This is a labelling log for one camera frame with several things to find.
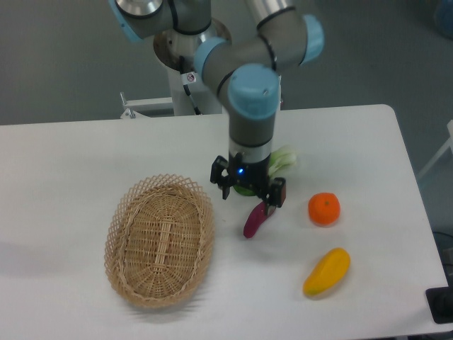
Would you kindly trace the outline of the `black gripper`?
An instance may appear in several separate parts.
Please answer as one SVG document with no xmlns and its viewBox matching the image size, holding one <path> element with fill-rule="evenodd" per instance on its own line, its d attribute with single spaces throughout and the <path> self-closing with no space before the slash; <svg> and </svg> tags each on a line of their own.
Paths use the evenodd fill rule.
<svg viewBox="0 0 453 340">
<path fill-rule="evenodd" d="M 275 208 L 281 208 L 286 199 L 286 179 L 276 177 L 270 180 L 268 169 L 270 154 L 256 163 L 246 163 L 240 154 L 229 154 L 229 163 L 223 156 L 217 156 L 210 172 L 210 182 L 217 184 L 226 200 L 232 186 L 239 186 L 253 191 L 263 198 L 264 213 L 268 216 Z"/>
</svg>

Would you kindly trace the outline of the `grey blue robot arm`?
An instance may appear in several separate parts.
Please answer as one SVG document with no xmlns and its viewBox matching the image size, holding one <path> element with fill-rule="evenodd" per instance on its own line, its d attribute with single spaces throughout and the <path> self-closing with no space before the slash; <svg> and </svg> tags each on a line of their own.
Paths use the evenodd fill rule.
<svg viewBox="0 0 453 340">
<path fill-rule="evenodd" d="M 130 40 L 176 34 L 168 50 L 178 69 L 195 71 L 229 114 L 229 156 L 215 159 L 210 181 L 224 198 L 239 186 L 272 210 L 286 198 L 286 181 L 269 173 L 279 74 L 317 58 L 325 37 L 319 20 L 300 16 L 292 1 L 248 1 L 247 7 L 257 34 L 234 45 L 216 33 L 209 1 L 110 2 Z"/>
</svg>

